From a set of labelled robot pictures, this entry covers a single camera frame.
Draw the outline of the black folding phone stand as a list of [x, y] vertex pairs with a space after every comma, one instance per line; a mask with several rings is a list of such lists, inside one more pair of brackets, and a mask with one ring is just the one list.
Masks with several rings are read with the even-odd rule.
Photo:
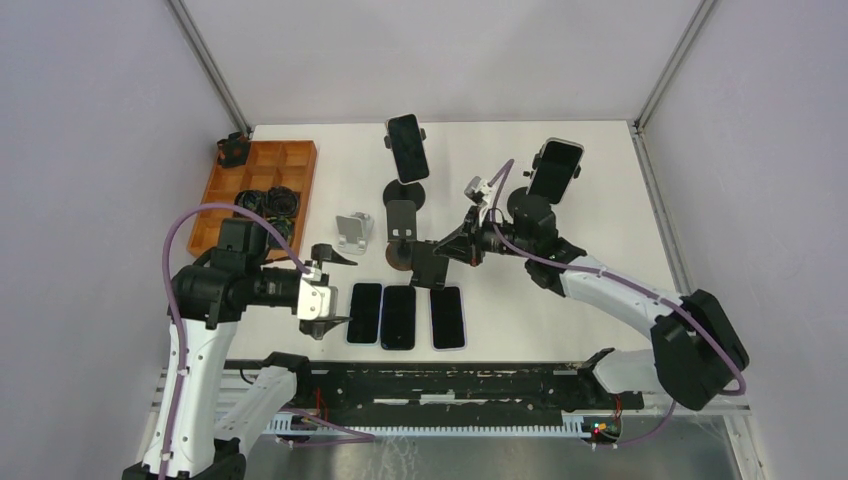
[[416, 242], [412, 249], [410, 285], [430, 290], [443, 290], [450, 259], [434, 253], [434, 242]]

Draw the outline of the phone with light blue case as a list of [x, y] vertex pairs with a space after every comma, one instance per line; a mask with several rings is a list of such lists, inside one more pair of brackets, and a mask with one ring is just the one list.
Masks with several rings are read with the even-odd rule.
[[349, 344], [376, 344], [379, 337], [383, 286], [378, 283], [353, 285], [346, 342]]

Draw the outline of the phone stand brown round base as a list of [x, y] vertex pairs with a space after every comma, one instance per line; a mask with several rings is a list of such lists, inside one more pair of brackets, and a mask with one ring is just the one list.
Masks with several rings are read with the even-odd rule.
[[391, 200], [386, 204], [386, 260], [395, 270], [413, 269], [414, 247], [418, 242], [417, 212], [412, 200]]

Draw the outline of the silver folding phone stand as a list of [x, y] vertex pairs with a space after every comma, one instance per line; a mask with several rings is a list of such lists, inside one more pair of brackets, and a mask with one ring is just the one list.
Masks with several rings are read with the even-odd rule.
[[367, 252], [374, 219], [364, 212], [335, 217], [337, 227], [336, 247], [341, 253], [361, 256]]

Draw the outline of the black phone dark case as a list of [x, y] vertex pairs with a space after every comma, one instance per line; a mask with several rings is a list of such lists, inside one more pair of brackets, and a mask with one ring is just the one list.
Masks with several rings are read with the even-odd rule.
[[416, 291], [408, 285], [383, 291], [380, 344], [384, 350], [409, 351], [416, 343]]

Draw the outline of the phone with white case centre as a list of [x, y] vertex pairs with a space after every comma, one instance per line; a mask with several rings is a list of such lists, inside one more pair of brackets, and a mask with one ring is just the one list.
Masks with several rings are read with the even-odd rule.
[[462, 294], [458, 286], [430, 291], [432, 344], [435, 350], [457, 350], [466, 346]]

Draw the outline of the phone with white case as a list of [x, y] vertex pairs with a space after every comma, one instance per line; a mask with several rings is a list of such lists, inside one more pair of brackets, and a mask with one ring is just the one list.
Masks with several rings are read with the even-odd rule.
[[458, 286], [430, 291], [432, 344], [435, 350], [457, 350], [466, 346], [462, 294]]
[[581, 144], [547, 139], [534, 156], [527, 193], [559, 204], [570, 183], [580, 175], [584, 152]]

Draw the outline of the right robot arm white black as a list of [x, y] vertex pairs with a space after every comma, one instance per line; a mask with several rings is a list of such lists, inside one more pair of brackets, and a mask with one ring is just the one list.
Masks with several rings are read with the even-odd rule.
[[619, 393], [666, 393], [679, 405], [703, 409], [717, 396], [741, 396], [749, 356], [719, 300], [705, 290], [680, 294], [618, 273], [560, 236], [550, 203], [528, 195], [509, 218], [471, 207], [434, 253], [470, 266], [485, 255], [522, 257], [540, 288], [590, 305], [650, 341], [648, 350], [607, 348], [581, 367], [580, 400], [602, 408]]

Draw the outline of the black round object in tray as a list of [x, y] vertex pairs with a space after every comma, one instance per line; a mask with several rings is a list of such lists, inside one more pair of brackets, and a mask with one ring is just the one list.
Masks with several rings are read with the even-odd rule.
[[299, 194], [286, 186], [274, 186], [265, 193], [263, 209], [267, 216], [296, 217], [299, 207]]

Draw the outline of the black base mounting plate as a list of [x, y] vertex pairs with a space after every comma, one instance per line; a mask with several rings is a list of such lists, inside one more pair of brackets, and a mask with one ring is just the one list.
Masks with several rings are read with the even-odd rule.
[[347, 427], [524, 427], [645, 402], [605, 392], [575, 363], [314, 361], [287, 404]]

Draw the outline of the wooden compartment tray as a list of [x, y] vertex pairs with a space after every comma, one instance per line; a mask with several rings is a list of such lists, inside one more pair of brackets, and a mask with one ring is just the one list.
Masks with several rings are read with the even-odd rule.
[[[300, 256], [317, 156], [317, 147], [311, 140], [253, 142], [245, 165], [223, 168], [216, 164], [213, 167], [201, 203], [233, 204], [243, 190], [267, 191], [278, 186], [293, 190], [299, 194], [300, 205], [289, 244]], [[229, 210], [197, 214], [187, 251], [198, 257], [214, 247], [222, 220], [232, 216]]]

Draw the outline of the small black orange clamp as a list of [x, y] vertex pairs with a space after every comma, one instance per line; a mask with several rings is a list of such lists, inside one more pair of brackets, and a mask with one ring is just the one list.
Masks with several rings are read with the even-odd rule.
[[217, 145], [217, 164], [224, 169], [237, 168], [247, 164], [251, 140], [243, 132], [233, 132], [220, 139]]

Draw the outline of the aluminium frame rail left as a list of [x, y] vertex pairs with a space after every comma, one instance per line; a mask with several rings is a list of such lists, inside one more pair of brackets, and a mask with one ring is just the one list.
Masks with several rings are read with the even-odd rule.
[[252, 125], [225, 80], [188, 6], [183, 0], [165, 0], [165, 4], [170, 9], [179, 30], [188, 42], [195, 59], [233, 126], [243, 134], [250, 135], [253, 130]]

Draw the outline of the aluminium frame rail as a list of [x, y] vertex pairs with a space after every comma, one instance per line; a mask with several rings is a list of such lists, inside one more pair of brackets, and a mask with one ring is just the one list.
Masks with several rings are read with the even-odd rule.
[[233, 126], [243, 134], [250, 135], [253, 130], [252, 125], [225, 80], [188, 6], [183, 0], [165, 0], [165, 4], [170, 9], [179, 30], [188, 42], [195, 59]]
[[678, 74], [681, 66], [687, 59], [701, 31], [704, 29], [716, 7], [720, 4], [717, 0], [701, 0], [695, 12], [687, 23], [683, 34], [672, 50], [670, 57], [665, 63], [660, 75], [651, 89], [645, 103], [633, 120], [632, 127], [635, 132], [641, 133], [650, 123], [663, 97]]

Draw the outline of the aluminium frame rail right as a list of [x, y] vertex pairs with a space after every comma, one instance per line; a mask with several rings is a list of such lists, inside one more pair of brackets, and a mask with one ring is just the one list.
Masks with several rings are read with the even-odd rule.
[[681, 66], [687, 59], [701, 31], [704, 29], [716, 7], [720, 4], [717, 0], [701, 0], [695, 12], [687, 23], [683, 34], [672, 50], [670, 57], [665, 63], [660, 75], [651, 89], [645, 103], [633, 120], [632, 127], [635, 132], [641, 133], [650, 123], [663, 97], [678, 74]]

